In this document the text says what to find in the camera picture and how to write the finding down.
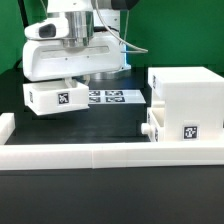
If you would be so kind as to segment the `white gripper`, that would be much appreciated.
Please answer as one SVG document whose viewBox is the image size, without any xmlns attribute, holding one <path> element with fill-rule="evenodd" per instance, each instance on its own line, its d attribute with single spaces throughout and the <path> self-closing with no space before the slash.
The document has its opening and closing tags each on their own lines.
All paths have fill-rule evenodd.
<svg viewBox="0 0 224 224">
<path fill-rule="evenodd" d="M 93 16 L 53 17 L 25 29 L 23 72 L 45 81 L 114 72 L 123 68 L 119 41 Z"/>
</svg>

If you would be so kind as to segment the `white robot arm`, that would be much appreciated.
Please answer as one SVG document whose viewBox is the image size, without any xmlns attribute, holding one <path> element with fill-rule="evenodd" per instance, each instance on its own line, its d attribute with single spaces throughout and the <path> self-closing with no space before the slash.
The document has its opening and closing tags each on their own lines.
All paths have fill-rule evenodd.
<svg viewBox="0 0 224 224">
<path fill-rule="evenodd" d="M 139 0 L 48 0 L 48 17 L 25 28 L 23 72 L 31 81 L 119 71 L 127 53 L 144 48 L 126 42 L 102 13 L 128 11 Z"/>
</svg>

